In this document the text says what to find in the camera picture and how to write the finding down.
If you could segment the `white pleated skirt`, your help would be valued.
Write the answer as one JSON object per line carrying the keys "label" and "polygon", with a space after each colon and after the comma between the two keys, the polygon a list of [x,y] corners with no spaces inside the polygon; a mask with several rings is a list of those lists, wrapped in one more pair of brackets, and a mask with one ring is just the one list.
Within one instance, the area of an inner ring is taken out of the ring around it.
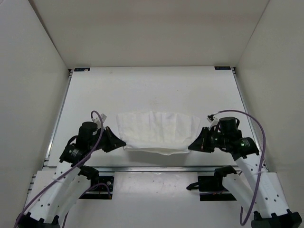
{"label": "white pleated skirt", "polygon": [[189,153],[198,137],[201,119],[174,112],[128,112],[116,117],[126,151],[161,155]]}

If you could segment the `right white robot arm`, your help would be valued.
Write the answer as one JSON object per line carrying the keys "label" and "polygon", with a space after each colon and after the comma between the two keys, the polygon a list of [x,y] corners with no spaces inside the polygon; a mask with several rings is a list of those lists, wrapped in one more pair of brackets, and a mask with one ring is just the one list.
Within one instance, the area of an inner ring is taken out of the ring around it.
{"label": "right white robot arm", "polygon": [[230,165],[215,169],[213,180],[207,184],[217,192],[227,190],[241,204],[242,211],[253,217],[253,228],[298,228],[302,218],[292,212],[273,186],[263,166],[262,153],[255,141],[243,137],[235,117],[217,119],[208,116],[210,127],[203,127],[197,139],[189,146],[192,151],[211,153],[215,149],[229,153],[247,183]]}

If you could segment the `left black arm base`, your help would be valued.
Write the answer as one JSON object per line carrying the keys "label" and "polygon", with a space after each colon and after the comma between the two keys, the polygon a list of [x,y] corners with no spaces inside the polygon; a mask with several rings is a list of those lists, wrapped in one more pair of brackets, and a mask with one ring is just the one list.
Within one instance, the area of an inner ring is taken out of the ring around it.
{"label": "left black arm base", "polygon": [[89,188],[80,196],[84,200],[111,200],[114,190],[114,173],[98,173],[90,180]]}

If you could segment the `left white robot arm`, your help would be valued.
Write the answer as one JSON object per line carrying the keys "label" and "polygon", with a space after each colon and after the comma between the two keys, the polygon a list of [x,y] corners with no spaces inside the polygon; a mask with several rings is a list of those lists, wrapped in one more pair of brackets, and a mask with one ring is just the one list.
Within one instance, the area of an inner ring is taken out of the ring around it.
{"label": "left white robot arm", "polygon": [[97,169],[85,163],[96,150],[111,152],[126,143],[109,127],[96,122],[84,122],[78,134],[71,137],[54,171],[52,181],[22,210],[16,219],[16,228],[59,228],[71,207],[86,192],[104,186]]}

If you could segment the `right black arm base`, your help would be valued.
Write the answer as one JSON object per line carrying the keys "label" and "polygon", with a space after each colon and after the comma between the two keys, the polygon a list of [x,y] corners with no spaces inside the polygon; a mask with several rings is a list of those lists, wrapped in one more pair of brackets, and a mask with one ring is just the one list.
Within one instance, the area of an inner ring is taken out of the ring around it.
{"label": "right black arm base", "polygon": [[200,175],[186,190],[198,190],[200,201],[236,201],[236,198],[223,186],[223,178],[228,174],[240,175],[242,171],[227,165],[214,170],[213,176]]}

